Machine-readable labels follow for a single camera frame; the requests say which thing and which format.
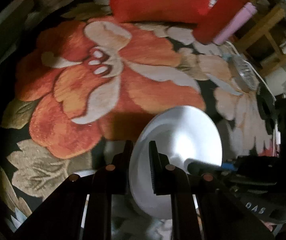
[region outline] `white cable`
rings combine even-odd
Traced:
[[[240,56],[239,52],[237,51],[237,49],[235,48],[235,46],[230,42],[230,41],[225,41],[227,44],[229,44],[232,49],[234,50],[234,52]],[[245,62],[249,65],[249,67],[254,71],[254,73],[257,75],[257,77],[263,82],[263,84],[266,86],[267,90],[270,92],[270,94],[272,95],[274,101],[276,101],[275,96],[273,95],[273,93],[271,92],[270,88],[268,87],[268,85],[265,83],[264,79],[259,75],[259,73],[257,73],[257,71],[255,70],[255,68],[251,65],[250,62],[246,61]]]

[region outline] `orange flower pattern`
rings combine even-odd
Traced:
[[[67,21],[40,33],[16,69],[15,97],[40,99],[31,138],[58,158],[108,140],[135,141],[156,114],[177,105],[205,110],[197,82],[175,69],[166,38],[113,17]]]

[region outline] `floral rug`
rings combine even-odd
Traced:
[[[109,163],[124,140],[135,142],[170,107],[205,111],[219,129],[224,161],[270,149],[255,92],[243,92],[229,71],[228,46],[200,44],[188,25],[119,24],[108,0],[77,0],[42,24],[13,62],[15,97],[0,125],[7,138],[0,196],[13,231],[70,174]],[[113,196],[113,239],[170,233],[170,220],[147,216],[130,196]]]

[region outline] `blue component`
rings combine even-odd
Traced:
[[[223,170],[237,171],[237,168],[234,166],[233,163],[222,163],[221,168]]]

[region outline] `wooden furniture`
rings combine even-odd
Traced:
[[[275,51],[273,56],[276,60],[270,63],[261,64],[262,69],[259,73],[262,77],[265,77],[276,69],[286,65],[286,54],[281,52],[278,44],[270,33],[270,30],[284,18],[286,18],[286,5],[284,4],[284,1],[279,1],[264,17],[253,17],[253,20],[256,23],[255,26],[235,43],[237,50],[240,53],[244,53],[261,37],[265,36],[267,38]]]

